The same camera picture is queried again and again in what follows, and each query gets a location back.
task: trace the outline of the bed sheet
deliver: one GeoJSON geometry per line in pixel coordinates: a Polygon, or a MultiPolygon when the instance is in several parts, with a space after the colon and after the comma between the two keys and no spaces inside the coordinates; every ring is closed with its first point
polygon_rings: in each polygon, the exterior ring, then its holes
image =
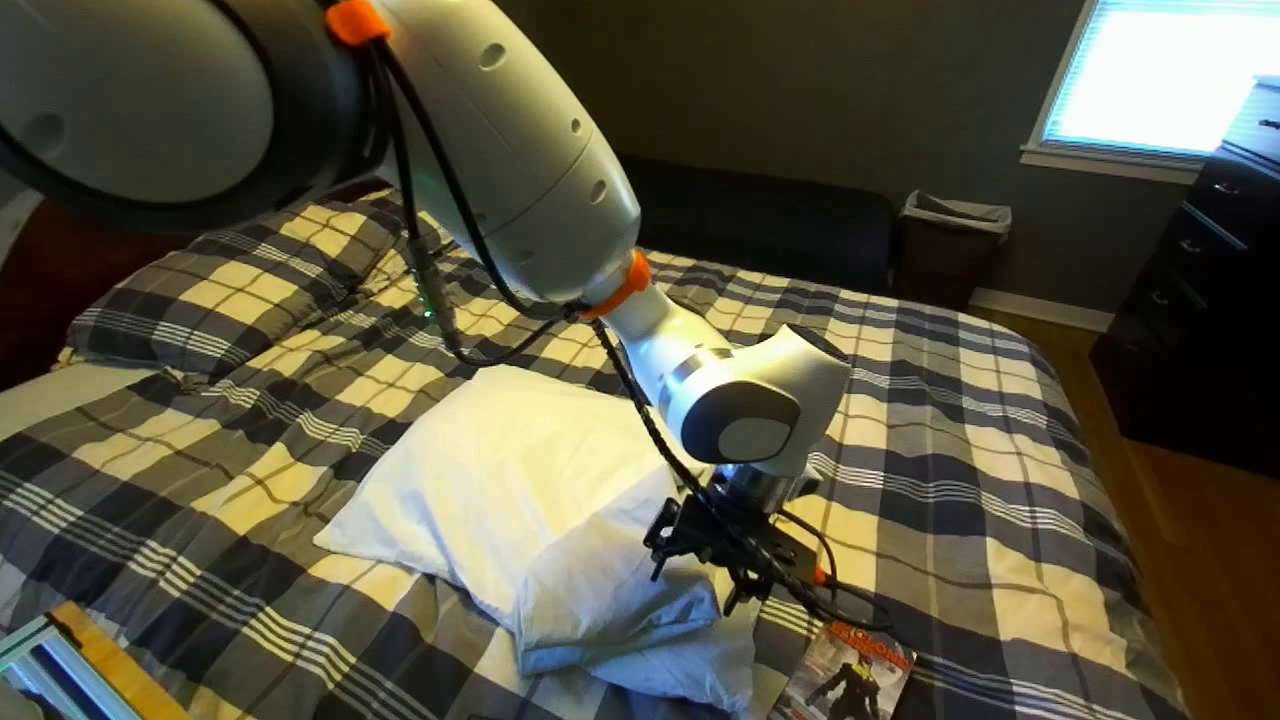
{"type": "Polygon", "coordinates": [[[0,393],[0,439],[47,414],[110,395],[143,374],[148,374],[143,369],[109,369],[109,365],[80,365],[80,360],[54,365],[43,374],[33,374],[0,393]]]}
{"type": "MultiPolygon", "coordinates": [[[[653,252],[726,340],[778,325],[846,354],[797,505],[881,594],[921,664],[901,716],[1180,716],[1136,565],[1056,372],[977,317],[653,252]]],[[[533,325],[444,260],[459,329],[533,325]]],[[[408,308],[397,252],[359,295],[206,386],[148,374],[0,439],[0,626],[75,599],[195,716],[712,716],[583,674],[518,679],[510,638],[451,583],[327,556],[311,535],[463,382],[408,308]]],[[[620,393],[570,325],[517,365],[620,393]]],[[[754,702],[817,625],[776,592],[754,702]]]]}

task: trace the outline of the white pillow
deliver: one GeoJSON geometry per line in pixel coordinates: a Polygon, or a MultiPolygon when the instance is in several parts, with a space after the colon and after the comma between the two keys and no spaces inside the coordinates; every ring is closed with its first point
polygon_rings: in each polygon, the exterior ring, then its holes
{"type": "Polygon", "coordinates": [[[680,664],[687,685],[660,694],[722,707],[722,694],[749,693],[739,671],[750,671],[750,659],[704,659],[742,656],[750,626],[722,638],[712,573],[698,565],[666,565],[675,573],[647,583],[643,529],[672,493],[672,471],[626,401],[522,369],[485,369],[375,458],[316,545],[463,583],[517,631],[518,656],[542,642],[564,653],[529,671],[580,664],[620,688],[657,693],[653,664],[680,664]]]}

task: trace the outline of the box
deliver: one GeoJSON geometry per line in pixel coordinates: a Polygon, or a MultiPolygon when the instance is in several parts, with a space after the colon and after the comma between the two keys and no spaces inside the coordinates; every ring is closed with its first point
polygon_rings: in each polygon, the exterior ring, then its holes
{"type": "Polygon", "coordinates": [[[1009,204],[944,198],[911,190],[901,211],[901,248],[891,292],[904,300],[968,308],[971,288],[1009,239],[1009,204]]]}

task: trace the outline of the wall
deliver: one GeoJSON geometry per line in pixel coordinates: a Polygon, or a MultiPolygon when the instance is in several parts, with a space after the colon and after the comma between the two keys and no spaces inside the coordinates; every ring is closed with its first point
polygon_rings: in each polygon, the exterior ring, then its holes
{"type": "Polygon", "coordinates": [[[997,288],[1114,308],[1182,189],[1023,169],[1081,0],[510,0],[620,152],[1014,206],[997,288]]]}

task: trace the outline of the white robotic arm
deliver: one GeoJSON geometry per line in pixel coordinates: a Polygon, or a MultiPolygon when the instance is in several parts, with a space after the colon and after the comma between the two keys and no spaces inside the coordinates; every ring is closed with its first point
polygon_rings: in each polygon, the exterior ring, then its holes
{"type": "MultiPolygon", "coordinates": [[[[568,85],[492,2],[378,0],[378,8],[393,52],[456,161],[497,273],[534,303],[606,300],[626,277],[639,204],[568,85]]],[[[429,144],[414,144],[414,169],[425,169],[419,204],[475,248],[451,214],[429,144]]],[[[730,349],[653,283],[603,318],[682,451],[722,464],[726,488],[759,511],[797,496],[805,458],[844,395],[846,369],[833,351],[791,329],[730,349]]]]}
{"type": "Polygon", "coordinates": [[[0,0],[0,165],[148,229],[240,224],[359,171],[413,180],[518,300],[595,308],[666,434],[716,464],[698,521],[680,505],[657,521],[660,561],[770,577],[768,517],[844,395],[846,369],[820,340],[782,329],[730,349],[634,283],[639,204],[614,152],[486,0],[0,0]],[[368,25],[375,46],[341,43],[368,25]],[[393,175],[389,113],[425,129],[404,132],[413,175],[393,175]]]}

